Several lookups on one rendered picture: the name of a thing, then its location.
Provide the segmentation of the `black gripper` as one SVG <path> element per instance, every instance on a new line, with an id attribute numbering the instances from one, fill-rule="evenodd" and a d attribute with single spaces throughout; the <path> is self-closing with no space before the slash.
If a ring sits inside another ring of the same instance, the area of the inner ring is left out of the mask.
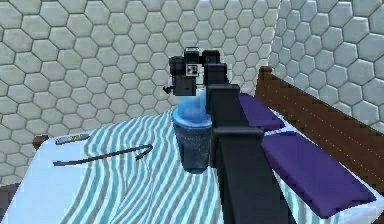
<path id="1" fill-rule="evenodd" d="M 174 56 L 169 59 L 169 69 L 172 86 L 163 86 L 163 91 L 173 92 L 175 96 L 195 96 L 198 65 L 188 64 L 182 56 Z"/>

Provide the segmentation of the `blue mesh trash can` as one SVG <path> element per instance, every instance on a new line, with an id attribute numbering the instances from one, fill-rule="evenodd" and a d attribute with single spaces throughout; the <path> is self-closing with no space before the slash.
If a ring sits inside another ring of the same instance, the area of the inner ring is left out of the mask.
<path id="1" fill-rule="evenodd" d="M 206 93 L 184 96 L 171 113 L 181 164 L 186 172 L 203 173 L 211 151 L 211 116 L 206 113 Z"/>

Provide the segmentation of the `brown wooden bed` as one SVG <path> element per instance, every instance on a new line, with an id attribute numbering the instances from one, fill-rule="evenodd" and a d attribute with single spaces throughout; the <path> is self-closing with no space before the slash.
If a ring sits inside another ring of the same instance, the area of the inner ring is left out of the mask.
<path id="1" fill-rule="evenodd" d="M 323 219 L 272 169 L 296 224 L 384 224 L 384 134 L 332 108 L 276 77 L 269 67 L 259 71 L 257 92 L 263 102 L 285 124 L 272 134 L 293 131 L 336 159 L 376 197 Z M 54 166 L 54 161 L 80 160 L 87 156 L 89 141 L 56 145 L 55 139 L 37 137 L 37 153 L 18 185 L 0 187 L 0 203 L 8 208 L 0 224 L 60 224 L 74 202 L 85 177 L 83 164 Z"/>

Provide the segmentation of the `purple pillow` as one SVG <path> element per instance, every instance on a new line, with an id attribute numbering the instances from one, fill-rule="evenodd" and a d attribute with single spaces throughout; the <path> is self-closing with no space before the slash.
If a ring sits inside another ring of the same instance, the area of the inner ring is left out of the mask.
<path id="1" fill-rule="evenodd" d="M 320 218 L 376 200 L 336 159 L 297 132 L 268 135 L 262 148 L 272 169 Z"/>
<path id="2" fill-rule="evenodd" d="M 239 101 L 251 126 L 261 128 L 265 132 L 285 127 L 284 122 L 259 99 L 247 93 L 241 93 Z"/>

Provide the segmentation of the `dark grey hooked rod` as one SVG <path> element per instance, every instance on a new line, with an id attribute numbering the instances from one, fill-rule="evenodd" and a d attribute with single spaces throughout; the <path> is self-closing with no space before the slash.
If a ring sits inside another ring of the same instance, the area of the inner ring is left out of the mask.
<path id="1" fill-rule="evenodd" d="M 107 154 L 103 154 L 103 155 L 98 155 L 98 156 L 94 156 L 94 157 L 80 159 L 80 160 L 54 161 L 53 165 L 54 166 L 70 166 L 70 165 L 84 164 L 84 163 L 89 163 L 89 162 L 93 162 L 96 160 L 106 159 L 106 158 L 113 157 L 113 156 L 118 156 L 118 155 L 122 155 L 122 154 L 126 154 L 126 153 L 135 152 L 135 151 L 142 150 L 142 149 L 144 151 L 135 156 L 136 161 L 142 159 L 145 155 L 147 155 L 149 152 L 151 152 L 153 150 L 153 145 L 147 144 L 147 145 L 132 147 L 132 148 L 128 148 L 125 150 L 119 150 L 116 152 L 111 152 L 111 153 L 107 153 Z"/>

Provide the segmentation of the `teal striped blanket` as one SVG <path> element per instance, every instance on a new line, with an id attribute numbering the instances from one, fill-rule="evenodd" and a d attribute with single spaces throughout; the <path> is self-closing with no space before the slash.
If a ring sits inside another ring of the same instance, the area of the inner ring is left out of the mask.
<path id="1" fill-rule="evenodd" d="M 60 224 L 224 224 L 216 172 L 184 171 L 169 111 L 101 127 L 87 156 L 151 144 L 138 152 L 83 164 L 85 177 Z"/>

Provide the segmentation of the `small grey flat remote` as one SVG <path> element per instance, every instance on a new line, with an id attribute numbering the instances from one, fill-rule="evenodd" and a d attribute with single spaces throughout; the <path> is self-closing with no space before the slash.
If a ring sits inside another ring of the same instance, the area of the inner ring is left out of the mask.
<path id="1" fill-rule="evenodd" d="M 63 145 L 67 143 L 77 142 L 77 141 L 83 141 L 90 138 L 89 134 L 75 134 L 75 135 L 69 135 L 64 137 L 59 137 L 55 140 L 56 145 Z"/>

